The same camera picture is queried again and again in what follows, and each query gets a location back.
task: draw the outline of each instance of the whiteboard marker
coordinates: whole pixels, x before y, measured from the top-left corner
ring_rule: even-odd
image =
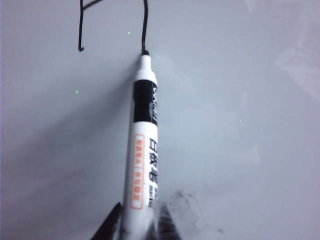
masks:
[[[151,58],[140,57],[133,82],[121,240],[144,240],[154,220],[158,192],[157,79]]]

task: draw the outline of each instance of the black marker band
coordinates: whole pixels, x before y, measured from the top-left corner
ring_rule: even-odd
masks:
[[[133,121],[158,125],[157,85],[150,80],[138,80],[133,86]]]

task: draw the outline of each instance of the black ink line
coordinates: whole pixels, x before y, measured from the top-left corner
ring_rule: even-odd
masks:
[[[87,5],[84,6],[84,1],[80,0],[80,22],[79,22],[79,42],[78,42],[78,50],[79,52],[82,52],[85,48],[81,47],[81,41],[82,41],[82,23],[84,21],[84,10],[87,8],[90,8],[92,5],[100,2],[102,0],[95,0],[92,1],[90,3],[88,3]]]
[[[146,50],[146,32],[147,32],[147,22],[148,22],[148,1],[143,0],[144,3],[144,17],[143,17],[143,27],[142,27],[142,38],[141,38],[141,53],[143,55],[149,55]]]
[[[87,5],[85,5],[85,6],[83,7],[83,10],[85,10],[85,9],[87,9],[87,8],[90,8],[92,5],[94,5],[94,4],[96,4],[97,2],[100,2],[100,1],[102,1],[102,0],[95,0],[95,1],[93,1],[93,2],[88,3]]]

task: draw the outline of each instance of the black marker tip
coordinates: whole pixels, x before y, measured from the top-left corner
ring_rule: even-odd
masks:
[[[148,55],[149,56],[150,54],[149,54],[149,52],[147,50],[143,50],[141,55]]]

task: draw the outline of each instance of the white marker barrel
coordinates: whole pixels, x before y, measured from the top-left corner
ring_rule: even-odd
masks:
[[[154,220],[158,192],[157,79],[142,55],[133,83],[121,240],[144,240]]]

